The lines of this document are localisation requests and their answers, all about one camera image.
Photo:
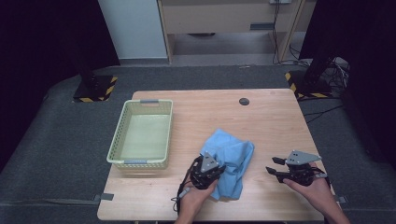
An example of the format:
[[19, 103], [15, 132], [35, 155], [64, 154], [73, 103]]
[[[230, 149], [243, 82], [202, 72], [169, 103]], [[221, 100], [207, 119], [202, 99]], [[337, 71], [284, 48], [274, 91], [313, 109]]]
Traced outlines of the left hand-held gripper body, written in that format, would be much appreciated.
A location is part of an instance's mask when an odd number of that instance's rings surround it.
[[208, 152], [197, 157], [191, 166], [190, 180], [197, 189], [207, 189], [215, 180], [216, 171], [222, 167]]

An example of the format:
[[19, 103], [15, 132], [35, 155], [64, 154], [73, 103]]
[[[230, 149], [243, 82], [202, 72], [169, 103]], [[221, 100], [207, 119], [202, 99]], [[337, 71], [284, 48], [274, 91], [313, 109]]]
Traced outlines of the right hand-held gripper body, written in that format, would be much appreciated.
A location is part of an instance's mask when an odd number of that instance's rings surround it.
[[320, 161], [319, 155], [314, 155], [299, 150], [293, 150], [286, 158], [289, 168], [287, 173], [278, 172], [277, 180], [282, 183], [285, 178], [290, 179], [300, 185], [310, 186], [315, 177], [327, 178], [328, 176], [317, 167], [312, 167], [311, 162]]

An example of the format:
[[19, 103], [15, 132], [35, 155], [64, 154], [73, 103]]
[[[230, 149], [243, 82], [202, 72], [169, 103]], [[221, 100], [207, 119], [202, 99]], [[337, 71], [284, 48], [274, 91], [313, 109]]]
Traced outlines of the blue shirt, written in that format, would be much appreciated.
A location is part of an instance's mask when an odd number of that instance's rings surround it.
[[215, 200], [226, 198], [238, 200], [243, 189], [243, 175], [245, 174], [255, 146], [250, 141], [240, 140], [233, 135], [217, 129], [205, 141], [200, 153], [210, 154], [219, 166], [225, 166], [218, 184], [211, 196]]

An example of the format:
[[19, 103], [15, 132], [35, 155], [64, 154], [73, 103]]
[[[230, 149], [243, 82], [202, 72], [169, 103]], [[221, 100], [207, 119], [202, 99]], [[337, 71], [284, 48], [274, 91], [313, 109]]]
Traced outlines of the pale green plastic basket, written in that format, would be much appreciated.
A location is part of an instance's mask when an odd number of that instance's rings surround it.
[[126, 101], [106, 160], [118, 168], [165, 169], [168, 163], [172, 123], [172, 100]]

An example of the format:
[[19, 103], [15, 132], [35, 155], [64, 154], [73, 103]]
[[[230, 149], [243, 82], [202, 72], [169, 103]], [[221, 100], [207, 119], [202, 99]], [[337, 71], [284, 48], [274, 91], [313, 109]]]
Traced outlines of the person's right hand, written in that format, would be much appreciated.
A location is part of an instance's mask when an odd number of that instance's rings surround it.
[[287, 178], [283, 183], [303, 195], [319, 211], [329, 210], [332, 206], [338, 207], [325, 178], [316, 177], [310, 186], [302, 186]]

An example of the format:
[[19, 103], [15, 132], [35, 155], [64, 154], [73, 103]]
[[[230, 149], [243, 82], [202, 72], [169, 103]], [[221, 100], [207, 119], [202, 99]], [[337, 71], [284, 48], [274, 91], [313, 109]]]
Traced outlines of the person's left hand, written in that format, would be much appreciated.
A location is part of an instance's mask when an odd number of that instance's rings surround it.
[[190, 190], [180, 200], [180, 211], [179, 216], [196, 216], [202, 208], [206, 199], [215, 190], [218, 181], [215, 180], [207, 189], [197, 189], [191, 182], [188, 182], [184, 189], [189, 188]]

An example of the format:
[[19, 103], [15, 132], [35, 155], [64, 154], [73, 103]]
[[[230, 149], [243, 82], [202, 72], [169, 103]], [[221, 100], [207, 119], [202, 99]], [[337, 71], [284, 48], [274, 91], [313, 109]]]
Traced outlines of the black stand with striped base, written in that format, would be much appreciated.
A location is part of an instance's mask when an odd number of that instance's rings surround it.
[[332, 96], [330, 84], [322, 77], [328, 65], [328, 60], [314, 59], [306, 69], [291, 70], [285, 74], [290, 89], [298, 100]]
[[81, 77], [73, 96], [74, 100], [76, 102], [106, 101], [113, 91], [117, 79], [114, 76], [97, 76], [89, 67], [73, 36], [69, 32], [65, 32], [62, 38], [64, 39], [64, 50]]

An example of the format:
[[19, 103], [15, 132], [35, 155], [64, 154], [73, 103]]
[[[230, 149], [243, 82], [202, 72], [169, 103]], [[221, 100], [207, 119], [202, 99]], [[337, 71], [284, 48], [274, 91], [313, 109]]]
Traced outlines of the dark curtain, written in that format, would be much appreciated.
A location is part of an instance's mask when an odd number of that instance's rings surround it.
[[349, 115], [396, 169], [396, 0], [317, 0], [300, 57], [350, 65]]
[[51, 86], [118, 63], [99, 0], [0, 0], [0, 171]]

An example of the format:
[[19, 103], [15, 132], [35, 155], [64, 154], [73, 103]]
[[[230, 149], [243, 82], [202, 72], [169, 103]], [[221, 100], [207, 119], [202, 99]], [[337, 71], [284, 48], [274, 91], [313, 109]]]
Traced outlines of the white cabinet panel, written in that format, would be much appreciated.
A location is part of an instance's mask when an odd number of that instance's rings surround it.
[[98, 0], [121, 60], [166, 59], [157, 0]]

